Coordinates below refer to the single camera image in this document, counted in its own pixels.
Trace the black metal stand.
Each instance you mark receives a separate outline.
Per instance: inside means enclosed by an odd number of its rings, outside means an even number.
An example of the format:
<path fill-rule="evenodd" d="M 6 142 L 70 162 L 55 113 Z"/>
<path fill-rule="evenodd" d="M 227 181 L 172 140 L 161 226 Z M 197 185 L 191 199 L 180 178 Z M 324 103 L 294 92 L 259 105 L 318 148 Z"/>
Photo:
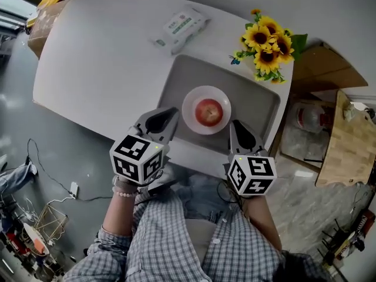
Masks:
<path fill-rule="evenodd" d="M 322 264 L 327 268 L 333 266 L 336 260 L 341 261 L 348 257 L 355 250 L 363 251 L 365 249 L 365 234 L 362 232 L 362 229 L 358 227 L 344 229 L 338 224 L 337 219 L 334 221 L 336 227 L 334 228 L 335 233 L 333 235 L 322 231 L 329 238 L 329 241 L 325 238 L 321 241 L 327 252 L 324 254 L 317 249 L 323 258 Z"/>

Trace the brown cardboard box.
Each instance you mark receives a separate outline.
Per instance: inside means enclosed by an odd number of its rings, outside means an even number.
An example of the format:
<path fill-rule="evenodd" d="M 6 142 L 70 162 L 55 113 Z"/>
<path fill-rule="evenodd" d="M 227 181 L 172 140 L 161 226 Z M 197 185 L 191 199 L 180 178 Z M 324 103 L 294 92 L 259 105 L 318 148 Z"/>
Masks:
<path fill-rule="evenodd" d="M 38 59 L 41 57 L 43 47 L 54 23 L 68 2 L 69 0 L 60 1 L 40 11 L 28 39 L 28 47 Z"/>

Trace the clear plastic bag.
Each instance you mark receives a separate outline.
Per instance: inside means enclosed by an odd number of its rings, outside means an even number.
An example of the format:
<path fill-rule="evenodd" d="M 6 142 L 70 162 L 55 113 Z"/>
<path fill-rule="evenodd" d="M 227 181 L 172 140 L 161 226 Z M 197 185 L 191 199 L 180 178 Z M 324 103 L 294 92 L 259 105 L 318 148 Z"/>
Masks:
<path fill-rule="evenodd" d="M 331 109 L 294 103 L 283 130 L 281 153 L 320 167 L 330 141 L 332 122 Z"/>

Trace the person's left forearm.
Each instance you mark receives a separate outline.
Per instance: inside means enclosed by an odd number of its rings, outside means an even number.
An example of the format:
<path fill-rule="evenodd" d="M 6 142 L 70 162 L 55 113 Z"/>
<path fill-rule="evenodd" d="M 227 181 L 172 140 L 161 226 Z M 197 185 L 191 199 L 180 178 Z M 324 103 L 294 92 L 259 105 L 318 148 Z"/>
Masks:
<path fill-rule="evenodd" d="M 102 227 L 112 234 L 130 237 L 133 226 L 133 209 L 138 189 L 120 189 L 113 186 L 113 197 L 106 212 Z"/>

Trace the artificial sunflower bouquet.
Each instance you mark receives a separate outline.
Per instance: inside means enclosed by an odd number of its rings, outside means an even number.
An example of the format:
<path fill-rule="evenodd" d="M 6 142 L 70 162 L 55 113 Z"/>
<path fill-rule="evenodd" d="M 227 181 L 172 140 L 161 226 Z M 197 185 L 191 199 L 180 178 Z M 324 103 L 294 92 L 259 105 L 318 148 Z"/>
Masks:
<path fill-rule="evenodd" d="M 291 29 L 283 28 L 259 9 L 252 10 L 251 15 L 253 21 L 245 24 L 240 36 L 241 49 L 229 56 L 230 64 L 247 64 L 257 82 L 283 84 L 286 79 L 281 65 L 300 59 L 308 35 L 295 34 Z"/>

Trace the white orange plastic object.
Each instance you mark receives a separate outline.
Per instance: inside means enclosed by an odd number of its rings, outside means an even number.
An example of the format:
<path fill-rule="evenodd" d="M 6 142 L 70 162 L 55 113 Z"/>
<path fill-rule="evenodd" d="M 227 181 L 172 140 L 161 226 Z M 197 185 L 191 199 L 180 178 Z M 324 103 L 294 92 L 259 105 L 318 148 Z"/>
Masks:
<path fill-rule="evenodd" d="M 25 242 L 33 253 L 41 257 L 49 255 L 49 249 L 47 248 L 44 239 L 35 228 L 24 223 L 23 230 L 27 235 Z"/>

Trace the grey watch band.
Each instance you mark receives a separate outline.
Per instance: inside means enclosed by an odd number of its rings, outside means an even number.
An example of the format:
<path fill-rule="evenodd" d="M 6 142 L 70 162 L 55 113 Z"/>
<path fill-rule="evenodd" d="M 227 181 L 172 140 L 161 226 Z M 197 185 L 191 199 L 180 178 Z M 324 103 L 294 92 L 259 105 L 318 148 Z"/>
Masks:
<path fill-rule="evenodd" d="M 115 175 L 112 179 L 112 183 L 114 186 L 120 189 L 127 189 L 129 187 L 135 187 L 137 189 L 137 185 L 135 182 L 126 179 L 125 177 Z"/>

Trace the person's blue jeans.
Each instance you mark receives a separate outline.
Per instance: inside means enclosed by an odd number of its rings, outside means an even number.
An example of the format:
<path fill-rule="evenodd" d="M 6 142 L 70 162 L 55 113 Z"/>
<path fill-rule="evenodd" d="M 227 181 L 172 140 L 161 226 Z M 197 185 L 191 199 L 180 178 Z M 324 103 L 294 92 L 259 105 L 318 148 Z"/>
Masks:
<path fill-rule="evenodd" d="M 171 163 L 147 188 L 151 195 L 158 196 L 169 189 L 182 201 L 187 219 L 218 223 L 223 213 L 235 202 L 221 179 Z"/>

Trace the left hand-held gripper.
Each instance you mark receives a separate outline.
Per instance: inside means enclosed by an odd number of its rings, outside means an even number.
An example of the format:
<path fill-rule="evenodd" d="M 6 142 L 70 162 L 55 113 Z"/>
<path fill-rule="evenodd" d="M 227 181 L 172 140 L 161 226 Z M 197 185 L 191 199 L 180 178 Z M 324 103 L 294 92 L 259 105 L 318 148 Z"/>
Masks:
<path fill-rule="evenodd" d="M 179 117 L 176 107 L 157 108 L 141 115 L 109 151 L 114 173 L 135 184 L 150 184 L 156 179 L 169 161 L 169 142 Z"/>

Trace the grey metal tray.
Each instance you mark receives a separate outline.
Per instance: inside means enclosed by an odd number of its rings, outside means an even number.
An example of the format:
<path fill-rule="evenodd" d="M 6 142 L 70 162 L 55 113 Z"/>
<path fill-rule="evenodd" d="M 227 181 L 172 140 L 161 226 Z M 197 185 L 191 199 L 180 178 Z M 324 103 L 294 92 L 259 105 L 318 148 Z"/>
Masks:
<path fill-rule="evenodd" d="M 226 94 L 231 105 L 230 120 L 249 125 L 266 143 L 280 104 L 278 94 L 241 75 L 214 64 L 179 55 L 167 77 L 159 107 L 176 107 L 183 113 L 186 95 L 199 86 L 214 86 Z"/>

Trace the blue denim cloth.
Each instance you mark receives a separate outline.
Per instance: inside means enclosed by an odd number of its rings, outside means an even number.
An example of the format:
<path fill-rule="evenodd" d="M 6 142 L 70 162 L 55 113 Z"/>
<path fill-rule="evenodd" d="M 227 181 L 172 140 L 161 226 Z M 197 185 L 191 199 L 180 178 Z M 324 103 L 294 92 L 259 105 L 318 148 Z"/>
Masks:
<path fill-rule="evenodd" d="M 36 166 L 29 161 L 14 169 L 11 173 L 0 174 L 0 199 L 21 190 L 37 175 Z"/>

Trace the wooden board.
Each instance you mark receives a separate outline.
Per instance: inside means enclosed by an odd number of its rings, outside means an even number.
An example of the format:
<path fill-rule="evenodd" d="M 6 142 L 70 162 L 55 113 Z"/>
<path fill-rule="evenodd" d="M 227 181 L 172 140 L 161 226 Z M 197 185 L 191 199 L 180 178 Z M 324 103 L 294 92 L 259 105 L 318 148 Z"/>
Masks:
<path fill-rule="evenodd" d="M 338 90 L 331 136 L 315 186 L 367 184 L 375 159 L 376 125 Z"/>

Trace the red apple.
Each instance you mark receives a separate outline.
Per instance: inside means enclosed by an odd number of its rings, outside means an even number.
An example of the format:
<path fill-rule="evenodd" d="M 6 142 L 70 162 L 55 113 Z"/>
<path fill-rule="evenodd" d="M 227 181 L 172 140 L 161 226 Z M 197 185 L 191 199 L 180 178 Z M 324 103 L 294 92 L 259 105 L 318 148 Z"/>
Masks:
<path fill-rule="evenodd" d="M 196 120 L 203 126 L 213 127 L 222 120 L 223 109 L 214 99 L 201 100 L 194 111 Z"/>

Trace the open cardboard box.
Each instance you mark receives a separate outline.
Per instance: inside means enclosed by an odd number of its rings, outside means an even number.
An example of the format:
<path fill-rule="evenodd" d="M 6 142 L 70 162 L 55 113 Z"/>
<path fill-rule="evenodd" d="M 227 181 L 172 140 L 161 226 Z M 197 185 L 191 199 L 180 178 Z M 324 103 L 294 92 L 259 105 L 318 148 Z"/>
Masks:
<path fill-rule="evenodd" d="M 326 43 L 312 46 L 294 62 L 291 91 L 322 92 L 368 86 L 367 81 Z"/>

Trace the white round plate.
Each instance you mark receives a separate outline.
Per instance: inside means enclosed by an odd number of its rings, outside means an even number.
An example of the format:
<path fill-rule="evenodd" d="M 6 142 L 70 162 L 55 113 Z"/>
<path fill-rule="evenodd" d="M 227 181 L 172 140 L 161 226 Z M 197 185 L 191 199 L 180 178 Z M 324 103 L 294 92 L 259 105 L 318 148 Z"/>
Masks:
<path fill-rule="evenodd" d="M 195 118 L 195 108 L 203 99 L 214 99 L 222 106 L 222 120 L 213 127 L 203 126 Z M 182 115 L 185 124 L 195 133 L 200 135 L 213 135 L 224 129 L 228 124 L 231 117 L 231 104 L 229 98 L 222 90 L 214 86 L 199 86 L 191 90 L 183 100 Z"/>

